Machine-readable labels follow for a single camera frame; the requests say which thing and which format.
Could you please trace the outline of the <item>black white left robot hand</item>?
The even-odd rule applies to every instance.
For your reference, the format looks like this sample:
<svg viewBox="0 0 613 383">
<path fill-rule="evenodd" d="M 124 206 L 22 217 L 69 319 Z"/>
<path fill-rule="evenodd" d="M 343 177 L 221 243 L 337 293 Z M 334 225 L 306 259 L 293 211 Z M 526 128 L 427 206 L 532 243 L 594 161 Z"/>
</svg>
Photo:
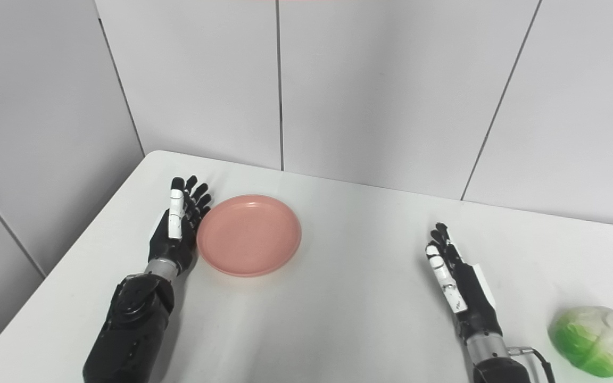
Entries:
<svg viewBox="0 0 613 383">
<path fill-rule="evenodd" d="M 209 185 L 195 175 L 185 181 L 172 179 L 169 206 L 150 239 L 148 263 L 164 262 L 175 269 L 176 276 L 195 263 L 196 236 L 204 217 L 211 210 Z"/>
</svg>

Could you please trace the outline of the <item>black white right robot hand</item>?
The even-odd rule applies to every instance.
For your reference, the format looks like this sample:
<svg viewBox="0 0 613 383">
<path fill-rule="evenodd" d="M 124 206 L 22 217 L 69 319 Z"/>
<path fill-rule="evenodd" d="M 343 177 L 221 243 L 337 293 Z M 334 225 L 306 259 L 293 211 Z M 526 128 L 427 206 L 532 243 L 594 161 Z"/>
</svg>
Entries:
<svg viewBox="0 0 613 383">
<path fill-rule="evenodd" d="M 503 335 L 479 265 L 463 260 L 445 223 L 436 223 L 430 236 L 426 257 L 453 313 L 458 337 L 466 342 L 474 335 Z"/>
</svg>

